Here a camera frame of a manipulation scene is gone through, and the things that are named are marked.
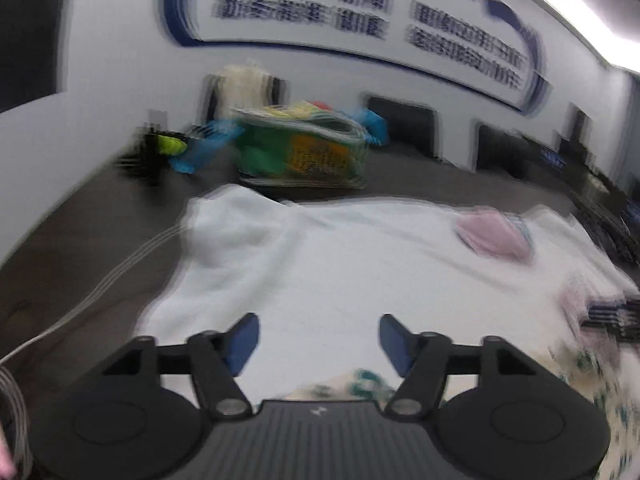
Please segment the white terry towel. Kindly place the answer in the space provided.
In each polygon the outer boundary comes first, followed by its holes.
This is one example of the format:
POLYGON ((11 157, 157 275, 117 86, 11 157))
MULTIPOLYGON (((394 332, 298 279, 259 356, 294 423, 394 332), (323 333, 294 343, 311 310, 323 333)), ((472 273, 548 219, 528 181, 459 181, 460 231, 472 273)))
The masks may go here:
POLYGON ((423 200, 369 198, 297 205, 239 185, 191 200, 182 256, 136 325, 180 344, 257 314, 258 348, 239 383, 252 402, 357 368, 391 384, 378 321, 458 344, 497 335, 526 352, 570 338, 558 302, 567 288, 617 299, 636 285, 572 222, 526 212, 529 263, 477 255, 457 236, 459 211, 423 200))

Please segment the pink garment blue trim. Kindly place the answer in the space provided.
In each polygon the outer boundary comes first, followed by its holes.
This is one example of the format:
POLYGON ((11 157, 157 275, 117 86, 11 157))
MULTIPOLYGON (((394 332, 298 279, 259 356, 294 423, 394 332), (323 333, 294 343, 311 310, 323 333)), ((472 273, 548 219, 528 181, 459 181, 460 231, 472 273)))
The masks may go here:
POLYGON ((454 232, 477 255, 529 263, 534 243, 525 222, 495 209, 474 209, 454 224, 454 232))

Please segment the pink floral garment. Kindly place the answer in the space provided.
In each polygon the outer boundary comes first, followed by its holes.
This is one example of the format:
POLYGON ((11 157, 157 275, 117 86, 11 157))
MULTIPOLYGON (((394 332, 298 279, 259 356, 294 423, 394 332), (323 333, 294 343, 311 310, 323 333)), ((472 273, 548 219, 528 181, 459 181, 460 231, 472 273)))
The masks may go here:
POLYGON ((578 346, 600 363, 619 368, 624 349, 639 353, 638 295, 597 295, 574 280, 561 288, 558 301, 578 346))

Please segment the green zipper bag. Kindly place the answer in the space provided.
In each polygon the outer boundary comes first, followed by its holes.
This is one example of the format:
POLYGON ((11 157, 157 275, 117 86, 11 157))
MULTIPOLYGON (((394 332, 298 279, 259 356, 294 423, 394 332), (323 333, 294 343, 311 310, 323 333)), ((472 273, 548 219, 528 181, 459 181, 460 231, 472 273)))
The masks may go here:
POLYGON ((304 101, 234 108, 230 118, 202 127, 169 163, 182 174, 195 174, 230 146, 239 178, 252 185, 363 188, 368 149, 389 143, 386 120, 372 110, 346 114, 304 101))

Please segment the black office chair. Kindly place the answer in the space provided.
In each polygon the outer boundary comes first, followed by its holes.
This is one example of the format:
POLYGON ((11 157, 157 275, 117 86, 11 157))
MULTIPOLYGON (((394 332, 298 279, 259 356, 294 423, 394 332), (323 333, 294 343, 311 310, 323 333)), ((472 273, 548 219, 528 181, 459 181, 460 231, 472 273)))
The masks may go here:
POLYGON ((439 160, 439 117, 426 105, 366 94, 363 104, 386 122, 392 151, 439 160))
POLYGON ((534 162, 540 146, 522 136, 479 122, 475 129, 474 169, 519 181, 534 180, 534 162))

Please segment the black wall screen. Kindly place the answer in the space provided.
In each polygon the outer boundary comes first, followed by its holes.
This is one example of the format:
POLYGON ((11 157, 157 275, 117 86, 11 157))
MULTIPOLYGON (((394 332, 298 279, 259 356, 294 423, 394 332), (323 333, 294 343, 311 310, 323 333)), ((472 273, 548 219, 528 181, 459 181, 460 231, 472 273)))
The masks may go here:
POLYGON ((68 0, 1 0, 1 110, 64 89, 68 0))

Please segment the cream cloth on chair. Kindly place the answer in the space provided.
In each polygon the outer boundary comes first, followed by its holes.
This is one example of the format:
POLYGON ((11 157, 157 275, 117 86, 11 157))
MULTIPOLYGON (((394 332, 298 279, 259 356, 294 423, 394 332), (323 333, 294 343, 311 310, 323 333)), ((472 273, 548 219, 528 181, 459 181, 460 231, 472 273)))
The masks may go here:
POLYGON ((269 105, 272 77, 255 64, 228 65, 218 76, 216 117, 230 118, 235 110, 269 105))

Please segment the yellow-green object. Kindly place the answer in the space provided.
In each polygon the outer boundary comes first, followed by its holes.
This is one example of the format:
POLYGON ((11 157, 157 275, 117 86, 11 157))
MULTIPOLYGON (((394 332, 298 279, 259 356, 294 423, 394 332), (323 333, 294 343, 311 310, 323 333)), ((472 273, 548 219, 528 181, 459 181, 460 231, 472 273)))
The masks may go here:
POLYGON ((181 133, 159 133, 156 140, 158 154, 166 157, 177 157, 189 147, 189 138, 181 133))

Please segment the black walkie-talkie charger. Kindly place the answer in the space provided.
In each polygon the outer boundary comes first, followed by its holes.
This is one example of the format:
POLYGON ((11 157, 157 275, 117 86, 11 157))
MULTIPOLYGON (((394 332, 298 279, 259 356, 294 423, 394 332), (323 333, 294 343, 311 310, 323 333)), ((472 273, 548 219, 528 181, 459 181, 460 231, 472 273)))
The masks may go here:
POLYGON ((168 155, 160 152, 160 135, 167 130, 166 110, 149 110, 146 122, 136 129, 129 148, 117 157, 115 166, 126 178, 149 190, 159 190, 169 168, 168 155))

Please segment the cream green-flower garment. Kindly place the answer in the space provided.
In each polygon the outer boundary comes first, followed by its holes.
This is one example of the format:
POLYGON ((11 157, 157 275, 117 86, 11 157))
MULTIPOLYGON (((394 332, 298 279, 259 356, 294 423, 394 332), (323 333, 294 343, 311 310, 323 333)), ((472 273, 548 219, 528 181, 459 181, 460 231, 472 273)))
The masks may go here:
MULTIPOLYGON (((396 389, 370 370, 300 387, 288 400, 374 401, 396 389)), ((622 370, 580 347, 530 358, 499 337, 452 344, 447 383, 428 417, 386 417, 423 428, 422 451, 475 479, 635 479, 639 398, 622 370)))

